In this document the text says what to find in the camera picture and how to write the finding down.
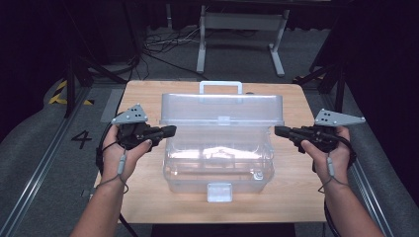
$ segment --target wooden table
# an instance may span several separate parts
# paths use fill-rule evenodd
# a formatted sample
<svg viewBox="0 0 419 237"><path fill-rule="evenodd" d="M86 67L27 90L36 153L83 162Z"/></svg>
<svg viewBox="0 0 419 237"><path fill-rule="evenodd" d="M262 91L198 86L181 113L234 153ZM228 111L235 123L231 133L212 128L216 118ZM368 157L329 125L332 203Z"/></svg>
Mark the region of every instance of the wooden table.
<svg viewBox="0 0 419 237"><path fill-rule="evenodd" d="M212 87L206 88L211 93ZM229 87L220 93L236 94ZM286 126L313 125L313 115L297 85L243 83L243 93L282 95ZM131 81L126 85L119 112L140 103L150 125L158 125L163 93L199 93L198 82ZM128 180L122 214L129 223L256 223L325 221L324 195L311 171L311 158L297 152L289 140L277 137L275 177L259 194L234 194L233 202L207 202L205 194L172 193L163 177L165 140L145 154Z"/></svg>

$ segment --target vr controller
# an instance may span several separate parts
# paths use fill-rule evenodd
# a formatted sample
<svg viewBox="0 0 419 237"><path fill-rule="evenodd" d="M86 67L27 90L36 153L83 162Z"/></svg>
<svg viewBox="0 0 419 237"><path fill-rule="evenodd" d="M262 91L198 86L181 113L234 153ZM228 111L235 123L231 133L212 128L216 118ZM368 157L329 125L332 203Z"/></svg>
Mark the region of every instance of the vr controller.
<svg viewBox="0 0 419 237"><path fill-rule="evenodd" d="M157 146L164 138L172 137L176 133L176 126L168 125L163 127L150 126L146 122L148 117L139 104L129 108L126 112L113 118L111 124L118 126L117 141L118 144L126 150L131 150L141 142L150 139L152 144L147 152L150 152L154 146ZM103 140L96 149L96 166L103 172Z"/></svg>
<svg viewBox="0 0 419 237"><path fill-rule="evenodd" d="M298 148L298 152L300 153L305 153L301 146L303 140L308 140L325 153L334 150L339 142L343 142L351 151L348 164L349 168L355 162L357 154L347 139L336 135L336 126L362 123L365 121L363 117L352 117L322 109L315 118L313 126L302 126L301 128L275 126L275 135L288 138Z"/></svg>

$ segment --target metal stand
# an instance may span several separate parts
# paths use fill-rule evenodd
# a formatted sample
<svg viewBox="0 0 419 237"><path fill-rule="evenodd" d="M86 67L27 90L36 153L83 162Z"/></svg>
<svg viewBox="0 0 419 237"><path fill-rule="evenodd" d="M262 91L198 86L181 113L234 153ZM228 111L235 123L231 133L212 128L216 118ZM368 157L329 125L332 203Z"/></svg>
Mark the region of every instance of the metal stand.
<svg viewBox="0 0 419 237"><path fill-rule="evenodd" d="M274 43L269 44L269 50L277 75L284 77L285 72L278 54L278 48L284 34L289 13L290 10L284 11L283 15L210 13L206 12L206 6L202 6L200 21L201 40L200 50L198 52L197 72L204 73L206 63L206 29L276 31L276 40Z"/></svg>

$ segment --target finger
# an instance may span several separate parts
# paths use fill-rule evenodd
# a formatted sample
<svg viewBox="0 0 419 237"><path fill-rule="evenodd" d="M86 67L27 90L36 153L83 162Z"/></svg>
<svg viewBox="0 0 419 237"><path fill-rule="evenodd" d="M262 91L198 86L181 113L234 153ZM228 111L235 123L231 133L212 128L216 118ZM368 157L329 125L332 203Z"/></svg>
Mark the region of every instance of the finger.
<svg viewBox="0 0 419 237"><path fill-rule="evenodd" d="M337 126L336 127L336 134L338 136L342 136L343 138L349 140L350 135L349 135L349 129L345 126Z"/></svg>
<svg viewBox="0 0 419 237"><path fill-rule="evenodd" d="M139 145L135 146L129 151L129 156L131 156L136 162L141 156L143 156L150 149L152 142L150 139L141 142Z"/></svg>
<svg viewBox="0 0 419 237"><path fill-rule="evenodd" d="M115 125L112 125L109 128L108 134L105 137L104 146L107 146L107 145L109 145L113 142L116 142L117 141L117 134L118 134L118 127L115 126Z"/></svg>
<svg viewBox="0 0 419 237"><path fill-rule="evenodd" d="M315 147L311 142L304 140L301 142L302 148L305 150L305 152L313 158L314 162L322 161L324 159L324 152L319 150L317 147Z"/></svg>

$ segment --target forearm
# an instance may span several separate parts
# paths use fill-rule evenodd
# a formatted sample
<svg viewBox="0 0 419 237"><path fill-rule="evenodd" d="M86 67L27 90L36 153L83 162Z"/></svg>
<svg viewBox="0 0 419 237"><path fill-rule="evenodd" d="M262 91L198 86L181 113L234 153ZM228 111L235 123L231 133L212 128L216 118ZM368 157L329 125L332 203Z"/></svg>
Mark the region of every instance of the forearm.
<svg viewBox="0 0 419 237"><path fill-rule="evenodd" d="M349 187L326 187L326 204L341 236L383 236Z"/></svg>
<svg viewBox="0 0 419 237"><path fill-rule="evenodd" d="M71 236L114 236L123 196L124 185L120 180L97 189Z"/></svg>

